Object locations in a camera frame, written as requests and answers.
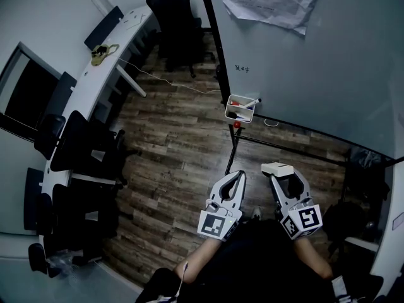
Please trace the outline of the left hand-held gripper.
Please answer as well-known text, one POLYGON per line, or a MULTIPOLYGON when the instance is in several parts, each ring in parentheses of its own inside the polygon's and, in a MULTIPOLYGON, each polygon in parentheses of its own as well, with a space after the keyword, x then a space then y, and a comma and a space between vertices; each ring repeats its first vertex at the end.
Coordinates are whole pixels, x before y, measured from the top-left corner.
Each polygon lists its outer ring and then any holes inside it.
POLYGON ((225 242, 242 217, 242 212, 235 204, 241 204, 245 187, 246 173, 243 170, 229 173, 217 181, 211 189, 210 199, 206 201, 206 208, 201 210, 198 234, 225 242))

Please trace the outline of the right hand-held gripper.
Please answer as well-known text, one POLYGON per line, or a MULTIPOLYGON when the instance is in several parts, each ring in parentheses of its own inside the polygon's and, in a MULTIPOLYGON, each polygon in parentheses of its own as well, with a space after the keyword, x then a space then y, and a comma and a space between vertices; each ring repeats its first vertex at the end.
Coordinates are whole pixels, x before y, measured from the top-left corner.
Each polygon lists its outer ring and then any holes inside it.
POLYGON ((311 235, 323 226, 319 205, 309 197, 309 183, 298 170, 291 177, 291 196, 298 202, 289 201, 273 174, 270 183, 280 212, 278 221, 291 240, 311 235))

